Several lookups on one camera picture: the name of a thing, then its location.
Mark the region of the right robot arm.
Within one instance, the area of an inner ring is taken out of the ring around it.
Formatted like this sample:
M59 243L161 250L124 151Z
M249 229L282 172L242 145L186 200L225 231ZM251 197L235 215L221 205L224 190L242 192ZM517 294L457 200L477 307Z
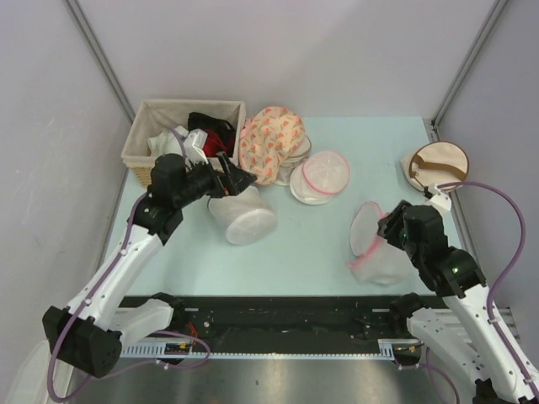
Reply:
M537 368L489 299L490 288L477 262L468 252L449 245L440 212L403 200L379 220L378 234L406 253L467 337L450 329L415 293L391 303L390 331L424 343L475 390L475 403L536 403Z

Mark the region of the red bra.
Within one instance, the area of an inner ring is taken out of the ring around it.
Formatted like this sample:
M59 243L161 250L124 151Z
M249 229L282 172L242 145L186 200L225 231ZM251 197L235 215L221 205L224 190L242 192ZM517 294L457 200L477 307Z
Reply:
M233 136L223 138L213 130L208 130L206 134L203 152L208 158L216 157L218 152L225 152L229 157L232 156L235 142Z

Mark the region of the pink-trimmed mesh laundry bag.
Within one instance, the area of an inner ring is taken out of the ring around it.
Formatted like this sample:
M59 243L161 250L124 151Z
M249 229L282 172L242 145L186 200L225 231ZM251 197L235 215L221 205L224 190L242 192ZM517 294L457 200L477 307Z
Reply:
M350 227L350 248L355 259L347 263L350 272L362 284L391 286L408 280L414 268L404 251L380 237L378 221L386 214L379 204L365 202Z

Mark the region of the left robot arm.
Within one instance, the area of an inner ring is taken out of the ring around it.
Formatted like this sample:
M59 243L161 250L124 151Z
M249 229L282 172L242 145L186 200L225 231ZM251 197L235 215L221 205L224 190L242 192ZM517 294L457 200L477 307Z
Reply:
M254 174L217 155L187 165L178 154L160 156L151 183L131 209L124 238L88 284L63 309L50 307L43 316L53 359L101 379L116 365L123 349L163 331L174 337L186 326L184 302L159 292L122 315L117 309L141 270L166 245L183 221L183 209L210 197L237 196L255 182Z

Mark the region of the white bra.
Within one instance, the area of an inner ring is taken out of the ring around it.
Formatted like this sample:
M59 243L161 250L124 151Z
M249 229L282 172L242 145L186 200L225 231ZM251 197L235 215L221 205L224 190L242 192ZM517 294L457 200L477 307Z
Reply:
M170 130L162 131L158 136L147 139L147 145L151 157L159 157L164 154L183 155L179 141L184 141L189 132L181 125Z

